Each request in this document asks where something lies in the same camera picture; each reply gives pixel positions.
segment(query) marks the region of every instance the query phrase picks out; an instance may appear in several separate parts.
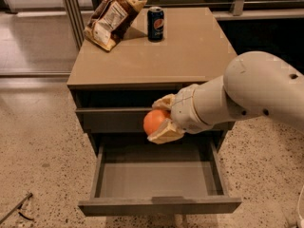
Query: terrazzo floor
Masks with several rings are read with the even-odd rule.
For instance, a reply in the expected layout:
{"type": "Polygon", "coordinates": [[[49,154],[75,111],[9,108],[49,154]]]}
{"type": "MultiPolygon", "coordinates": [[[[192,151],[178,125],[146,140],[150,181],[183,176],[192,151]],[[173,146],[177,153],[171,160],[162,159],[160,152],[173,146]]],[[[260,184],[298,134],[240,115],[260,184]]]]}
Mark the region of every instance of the terrazzo floor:
{"type": "MultiPolygon", "coordinates": [[[[65,16],[15,16],[0,13],[1,70],[71,70],[77,50],[65,16]]],[[[77,204],[89,199],[96,157],[66,81],[0,79],[0,218],[28,192],[33,194],[23,207],[33,220],[14,212],[0,227],[295,225],[304,184],[304,136],[263,117],[237,122],[218,153],[229,195],[243,198],[233,214],[85,217],[77,204]]],[[[304,199],[300,211],[303,216],[304,199]]]]}

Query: can top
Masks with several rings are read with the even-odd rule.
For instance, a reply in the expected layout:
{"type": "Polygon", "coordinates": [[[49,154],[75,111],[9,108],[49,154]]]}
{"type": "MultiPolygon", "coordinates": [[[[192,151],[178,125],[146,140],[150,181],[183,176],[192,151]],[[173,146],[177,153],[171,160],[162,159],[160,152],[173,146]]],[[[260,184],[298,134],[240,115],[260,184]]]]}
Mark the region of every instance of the can top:
{"type": "Polygon", "coordinates": [[[149,9],[149,11],[152,11],[152,12],[161,12],[162,11],[162,8],[161,7],[158,7],[158,6],[153,6],[149,9]]]}

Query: chip bag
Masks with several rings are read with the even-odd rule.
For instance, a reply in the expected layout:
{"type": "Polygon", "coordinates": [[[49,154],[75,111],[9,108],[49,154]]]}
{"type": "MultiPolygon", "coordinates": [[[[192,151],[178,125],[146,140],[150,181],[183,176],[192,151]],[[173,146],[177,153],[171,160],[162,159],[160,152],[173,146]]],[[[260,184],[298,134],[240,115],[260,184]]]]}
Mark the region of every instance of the chip bag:
{"type": "Polygon", "coordinates": [[[103,0],[85,26],[85,38],[110,51],[123,38],[126,30],[147,0],[103,0]]]}

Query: speckled floor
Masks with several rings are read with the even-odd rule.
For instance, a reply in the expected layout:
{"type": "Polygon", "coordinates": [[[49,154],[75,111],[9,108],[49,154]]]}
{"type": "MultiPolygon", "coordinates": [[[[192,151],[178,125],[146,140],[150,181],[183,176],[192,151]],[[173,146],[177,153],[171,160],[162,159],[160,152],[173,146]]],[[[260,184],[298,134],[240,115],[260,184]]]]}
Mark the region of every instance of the speckled floor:
{"type": "MultiPolygon", "coordinates": [[[[29,69],[47,67],[50,70],[52,62],[56,70],[71,69],[77,51],[70,36],[64,38],[63,46],[62,37],[49,36],[45,41],[41,35],[38,36],[40,53],[23,51],[20,38],[23,41],[27,36],[17,40],[14,30],[11,36],[5,34],[9,29],[6,26],[16,27],[26,22],[13,22],[15,18],[11,16],[0,14],[1,69],[10,69],[12,62],[20,63],[12,69],[34,66],[29,69]],[[57,57],[56,51],[48,54],[47,50],[57,47],[52,40],[66,52],[57,57]],[[9,49],[8,44],[16,46],[9,49]]],[[[45,21],[49,26],[58,22],[67,27],[66,18],[58,20],[60,22],[56,18],[45,21]]],[[[37,25],[33,18],[26,21],[37,25]]],[[[0,80],[0,218],[27,192],[33,197],[24,205],[24,214],[34,218],[26,220],[14,212],[0,227],[278,228],[295,225],[295,208],[304,184],[304,136],[266,118],[236,123],[219,151],[229,195],[243,198],[233,214],[86,218],[77,204],[89,198],[96,158],[74,109],[66,80],[0,80]]],[[[304,199],[300,209],[303,216],[304,199]]]]}

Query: soda can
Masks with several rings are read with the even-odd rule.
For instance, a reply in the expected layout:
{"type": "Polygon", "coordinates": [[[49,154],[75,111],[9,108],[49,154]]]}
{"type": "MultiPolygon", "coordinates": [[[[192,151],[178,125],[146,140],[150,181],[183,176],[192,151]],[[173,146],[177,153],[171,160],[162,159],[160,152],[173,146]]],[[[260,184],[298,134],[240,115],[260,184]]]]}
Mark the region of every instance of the soda can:
{"type": "Polygon", "coordinates": [[[148,39],[159,42],[163,38],[164,14],[161,7],[151,7],[148,10],[148,39]]]}

